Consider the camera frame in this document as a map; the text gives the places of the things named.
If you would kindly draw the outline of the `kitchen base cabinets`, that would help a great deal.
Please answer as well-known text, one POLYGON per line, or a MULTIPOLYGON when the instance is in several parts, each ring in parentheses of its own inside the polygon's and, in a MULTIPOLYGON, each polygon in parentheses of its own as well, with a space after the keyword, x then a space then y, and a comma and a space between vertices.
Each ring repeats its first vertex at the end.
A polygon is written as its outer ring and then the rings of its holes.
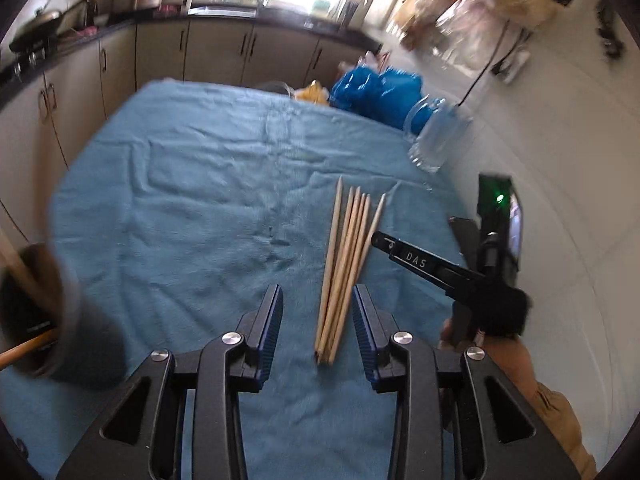
POLYGON ((21 72, 1 74, 1 224, 17 244, 47 235, 49 198, 103 123, 153 80, 331 87, 343 62, 381 44, 360 29, 285 10, 193 9, 124 21, 21 72))

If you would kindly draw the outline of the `dark wooden chopstick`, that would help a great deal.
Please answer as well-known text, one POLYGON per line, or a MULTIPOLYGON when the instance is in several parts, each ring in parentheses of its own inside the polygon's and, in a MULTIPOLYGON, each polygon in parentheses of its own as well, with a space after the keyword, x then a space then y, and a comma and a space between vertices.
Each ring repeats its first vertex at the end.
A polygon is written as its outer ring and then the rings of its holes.
POLYGON ((17 361, 29 356, 32 352, 55 342, 58 339, 58 330, 48 330, 47 332, 29 339, 28 341, 9 348, 0 354, 0 370, 14 365, 17 361))

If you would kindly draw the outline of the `rightmost bundle wooden chopstick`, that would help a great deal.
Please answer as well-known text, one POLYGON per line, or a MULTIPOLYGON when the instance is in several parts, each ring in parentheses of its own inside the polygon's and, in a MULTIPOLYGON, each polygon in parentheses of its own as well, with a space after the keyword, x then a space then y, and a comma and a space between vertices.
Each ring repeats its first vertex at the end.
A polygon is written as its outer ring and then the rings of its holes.
POLYGON ((378 201, 378 206, 375 209, 373 220, 371 221, 371 224, 369 226, 369 231, 367 232, 367 236, 364 238, 363 246, 362 246, 362 249, 360 250, 360 255, 358 259, 358 268, 357 268, 355 277, 352 280, 352 284, 357 283, 357 280, 360 277, 362 268, 366 263, 367 255, 371 247, 372 236, 374 232, 378 229, 378 224, 380 223, 380 220, 383 214, 385 201, 386 201, 386 193, 383 193, 380 197, 380 200, 378 201))

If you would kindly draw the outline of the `black wok pan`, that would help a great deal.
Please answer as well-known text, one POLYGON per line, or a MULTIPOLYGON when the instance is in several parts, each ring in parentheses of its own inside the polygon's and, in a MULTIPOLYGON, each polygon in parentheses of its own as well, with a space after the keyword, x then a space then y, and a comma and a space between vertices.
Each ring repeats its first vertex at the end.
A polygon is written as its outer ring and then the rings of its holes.
POLYGON ((64 13, 59 10, 39 9, 35 17, 21 27, 9 45, 13 53, 28 50, 39 41, 54 35, 62 22, 64 13))

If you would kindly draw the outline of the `separate wooden chopstick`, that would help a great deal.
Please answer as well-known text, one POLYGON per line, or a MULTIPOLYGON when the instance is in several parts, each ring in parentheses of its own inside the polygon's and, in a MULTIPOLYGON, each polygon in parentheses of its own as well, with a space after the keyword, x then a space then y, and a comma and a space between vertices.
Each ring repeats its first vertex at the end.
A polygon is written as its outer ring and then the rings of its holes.
POLYGON ((39 301, 39 289, 38 284, 32 278, 32 274, 25 266, 20 254, 15 250, 10 240, 4 234, 0 232, 0 252, 1 259, 9 270, 12 278, 21 286, 21 288, 32 297, 33 300, 39 301))

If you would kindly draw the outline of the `diagonal crossing wooden chopstick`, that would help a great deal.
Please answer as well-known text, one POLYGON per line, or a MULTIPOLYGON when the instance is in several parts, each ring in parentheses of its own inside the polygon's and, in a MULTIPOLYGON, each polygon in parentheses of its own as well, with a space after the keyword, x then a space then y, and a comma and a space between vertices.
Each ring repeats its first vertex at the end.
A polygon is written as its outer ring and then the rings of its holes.
POLYGON ((337 226, 338 220, 342 220, 342 225, 339 231, 330 236, 330 247, 326 255, 326 272, 324 272, 321 294, 322 319, 318 322, 316 343, 314 344, 318 364, 328 360, 326 352, 328 352, 333 333, 333 324, 342 294, 348 259, 352 251, 350 245, 358 221, 360 198, 360 188, 350 188, 344 216, 340 217, 340 208, 334 210, 332 226, 337 226))

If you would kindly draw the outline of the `dark grey utensil holder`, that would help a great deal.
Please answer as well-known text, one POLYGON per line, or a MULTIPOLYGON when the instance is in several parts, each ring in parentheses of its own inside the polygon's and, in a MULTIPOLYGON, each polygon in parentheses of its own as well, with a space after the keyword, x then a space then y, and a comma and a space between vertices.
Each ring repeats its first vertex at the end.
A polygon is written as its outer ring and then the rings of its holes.
POLYGON ((56 330, 55 341, 29 352, 13 367, 25 376, 51 378, 90 389, 106 389, 126 375, 127 355, 119 322, 89 300, 77 274, 54 258, 45 244, 23 248, 26 268, 53 302, 48 310, 4 272, 1 280, 1 330, 14 347, 56 330))

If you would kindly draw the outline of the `blue plastic bag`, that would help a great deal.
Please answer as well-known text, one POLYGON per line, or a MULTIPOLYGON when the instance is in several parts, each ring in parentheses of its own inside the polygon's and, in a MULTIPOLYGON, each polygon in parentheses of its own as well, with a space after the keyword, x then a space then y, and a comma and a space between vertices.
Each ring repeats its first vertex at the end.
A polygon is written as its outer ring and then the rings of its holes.
POLYGON ((404 133, 419 134, 442 105, 441 98, 424 96, 422 86, 418 74, 396 68, 377 73, 360 65, 334 84, 329 102, 404 133))

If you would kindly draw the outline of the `clear glass mug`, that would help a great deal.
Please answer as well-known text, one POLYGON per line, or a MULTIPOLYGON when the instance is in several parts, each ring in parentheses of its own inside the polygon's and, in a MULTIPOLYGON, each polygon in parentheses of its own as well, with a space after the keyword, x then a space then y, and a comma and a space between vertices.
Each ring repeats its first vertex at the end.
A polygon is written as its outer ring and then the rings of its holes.
POLYGON ((434 174, 446 162, 472 124, 472 116, 458 103, 424 96, 410 108, 404 133, 411 145, 410 160, 434 174))

